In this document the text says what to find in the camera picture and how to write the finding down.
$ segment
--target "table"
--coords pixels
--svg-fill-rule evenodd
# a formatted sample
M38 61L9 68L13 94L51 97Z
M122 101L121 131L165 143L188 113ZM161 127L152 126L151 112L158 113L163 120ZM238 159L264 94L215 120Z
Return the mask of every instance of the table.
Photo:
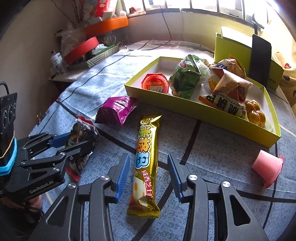
M129 46L142 47L146 41ZM84 74L69 86L48 109L46 117L36 126L31 135L48 131L53 134L69 132L75 123L75 115L94 120L99 106L110 96L126 95L124 83L157 56L183 58L194 53L211 59L213 53L197 44L171 41L150 41L142 50L119 52ZM159 168L157 174L156 202L161 209L158 219L131 217L126 209L132 191L130 174L124 196L119 204L110 205L112 229L115 240L170 240L183 239L188 204L180 204L175 197L167 171L167 155L174 152L179 160L186 162L191 173L204 180L221 183L229 181L264 227L270 241L275 241L296 211L296 122L292 110L280 88L269 90L281 125L281 138L270 149L242 136L157 107L139 104L130 114L123 127L98 124L101 134L97 147L86 165L79 184L91 183L107 174L116 165L122 153L135 160L138 137L138 118L143 115L162 114L159 131ZM260 149L273 155L284 155L283 169L274 185L263 189L263 179L251 169ZM39 157L52 156L54 148ZM65 184L43 195L43 210L46 211ZM213 203L209 202L209 240L214 238ZM88 240L88 204L84 217L84 240Z

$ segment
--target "cardboard tray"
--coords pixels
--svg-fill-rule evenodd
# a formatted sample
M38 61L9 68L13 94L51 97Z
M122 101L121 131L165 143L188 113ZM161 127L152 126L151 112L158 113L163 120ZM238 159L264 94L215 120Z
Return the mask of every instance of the cardboard tray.
M182 59L178 58L159 57L149 63L125 84L128 96L138 97L140 102L151 104L213 124L238 135L244 136L268 148L270 148L281 137L279 121L268 92L263 85L252 79L247 78L248 81L254 84L248 92L247 100L255 99L258 101L261 110L266 115L266 119L273 126L271 131L224 111L204 105L201 102L198 103L198 97L203 91L203 86L206 86L206 84L208 85L208 82L203 83L205 85L197 84L197 88L190 100L171 95L171 90L168 94L163 94L141 88L141 82L145 78L146 74L163 73L166 78L169 79L169 77L173 75L175 67L181 60Z

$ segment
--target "red jelly cup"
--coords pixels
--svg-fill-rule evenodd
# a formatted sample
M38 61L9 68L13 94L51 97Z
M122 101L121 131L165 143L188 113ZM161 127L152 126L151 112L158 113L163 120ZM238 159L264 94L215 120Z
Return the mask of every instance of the red jelly cup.
M168 80L167 78L161 74L147 74L142 81L142 89L151 90L159 93L168 93Z

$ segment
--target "purple snack bag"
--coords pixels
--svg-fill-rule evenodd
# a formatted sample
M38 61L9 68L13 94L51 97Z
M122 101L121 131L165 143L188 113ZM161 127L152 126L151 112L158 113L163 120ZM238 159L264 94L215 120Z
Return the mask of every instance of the purple snack bag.
M120 96L110 97L99 108L95 123L123 126L127 116L136 108L137 98Z

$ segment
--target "hand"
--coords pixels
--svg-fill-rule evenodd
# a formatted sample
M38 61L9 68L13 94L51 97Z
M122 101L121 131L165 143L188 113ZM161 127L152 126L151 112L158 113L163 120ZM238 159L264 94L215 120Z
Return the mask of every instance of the hand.
M15 209L24 209L23 207L17 205L13 201L11 201L8 197L3 197L0 198L0 201L7 207L9 208L15 208ZM31 200L29 200L30 206L31 207L36 207L36 208L41 208L42 206L42 199L41 196L35 197ZM31 212L37 212L37 210L34 209L29 209Z

